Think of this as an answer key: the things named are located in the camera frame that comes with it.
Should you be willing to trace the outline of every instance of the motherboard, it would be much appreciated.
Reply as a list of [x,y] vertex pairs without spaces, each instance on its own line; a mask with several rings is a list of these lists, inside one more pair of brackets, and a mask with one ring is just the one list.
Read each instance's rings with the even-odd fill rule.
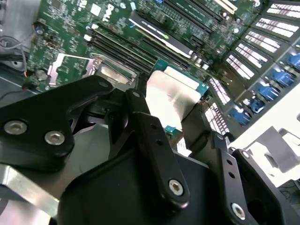
[[203,81],[260,11],[257,1],[223,1],[41,0],[27,79],[40,91],[78,80],[97,55],[128,80],[163,60]]

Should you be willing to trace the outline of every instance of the ram slot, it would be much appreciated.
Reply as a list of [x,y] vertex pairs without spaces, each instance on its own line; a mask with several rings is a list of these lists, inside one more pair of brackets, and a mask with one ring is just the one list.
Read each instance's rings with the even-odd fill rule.
[[183,60],[181,57],[175,55],[174,53],[166,50],[162,46],[158,45],[156,42],[149,40],[146,37],[142,38],[142,43],[149,45],[153,48],[157,53],[165,56],[166,58],[173,60],[174,63],[178,64],[181,68],[187,70],[189,68],[189,64]]
[[116,59],[128,67],[131,67],[135,71],[145,72],[148,74],[154,66],[154,63],[145,60],[121,45],[117,45],[115,42],[99,33],[96,34],[94,32],[93,39],[89,42],[89,44],[101,50],[107,56]]
[[196,0],[186,0],[187,3],[190,3],[193,7],[195,7],[198,11],[203,12],[206,16],[211,17],[215,22],[220,23],[223,19],[218,14],[209,10],[206,6],[202,5],[200,2]]
[[198,22],[195,18],[193,18],[191,15],[189,15],[186,11],[184,11],[182,8],[178,7],[174,2],[170,0],[165,0],[164,4],[177,12],[180,16],[184,17],[186,20],[188,20],[190,23],[198,27],[198,29],[203,30],[207,36],[210,36],[212,34],[212,30],[208,27],[206,27],[204,24]]

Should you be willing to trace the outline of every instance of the screw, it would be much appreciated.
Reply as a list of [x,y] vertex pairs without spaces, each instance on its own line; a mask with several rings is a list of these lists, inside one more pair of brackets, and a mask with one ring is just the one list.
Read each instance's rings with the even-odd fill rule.
[[177,196],[180,196],[183,194],[183,187],[177,180],[170,180],[169,181],[169,188],[170,190]]
[[237,203],[232,203],[231,204],[231,208],[234,212],[234,214],[240,218],[241,220],[245,220],[246,219],[246,215],[244,210],[237,204]]
[[65,141],[65,136],[59,131],[50,131],[45,135],[45,141],[51,145],[61,145]]
[[140,95],[136,92],[132,92],[134,96],[139,97]]
[[250,158],[250,156],[248,155],[248,153],[246,153],[245,151],[242,151],[242,154],[243,154],[246,158]]
[[107,88],[107,87],[108,87],[107,83],[104,83],[104,82],[99,82],[99,84],[100,84],[102,87],[105,87],[105,88]]
[[27,125],[19,120],[12,120],[4,125],[4,130],[10,135],[20,135],[25,133]]

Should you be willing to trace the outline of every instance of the white connector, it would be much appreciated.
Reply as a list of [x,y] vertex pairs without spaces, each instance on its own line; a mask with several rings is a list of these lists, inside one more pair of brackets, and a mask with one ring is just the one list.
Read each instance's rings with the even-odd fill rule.
[[228,0],[214,0],[214,1],[230,14],[234,14],[235,11],[238,10],[238,8]]

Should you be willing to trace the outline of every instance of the gray wire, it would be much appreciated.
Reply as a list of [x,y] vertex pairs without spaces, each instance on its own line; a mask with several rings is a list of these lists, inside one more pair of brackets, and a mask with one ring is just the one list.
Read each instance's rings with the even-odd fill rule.
[[[2,36],[2,37],[0,37],[0,46],[1,46],[2,48],[6,49],[6,50],[15,49],[16,47],[19,47],[19,46],[23,45],[24,42],[25,42],[28,38],[30,38],[33,34],[34,34],[34,32],[31,33],[31,34],[29,34],[29,35],[28,35],[26,38],[24,38],[22,41],[18,41],[17,39],[15,39],[15,38],[13,38],[13,37],[11,37],[11,36]],[[4,46],[4,45],[2,44],[2,40],[6,39],[6,38],[10,38],[11,40],[16,41],[17,44],[14,45],[14,46],[12,46],[12,47],[6,47],[6,46]]]
[[[23,67],[24,67],[24,72],[27,72],[27,62],[26,62],[26,56],[25,56],[25,53],[24,53],[24,50],[23,50],[23,46],[22,44],[28,39],[30,38],[31,36],[33,35],[33,33],[31,33],[28,37],[26,37],[24,40],[22,41],[18,41],[17,39],[15,39],[14,37],[11,37],[11,36],[2,36],[0,37],[0,46],[6,50],[12,50],[12,49],[15,49],[17,47],[20,47],[20,52],[21,52],[21,55],[22,55],[22,58],[23,58]],[[12,46],[12,47],[6,47],[2,44],[2,40],[4,39],[10,39],[12,41],[15,41],[17,42],[18,44]]]

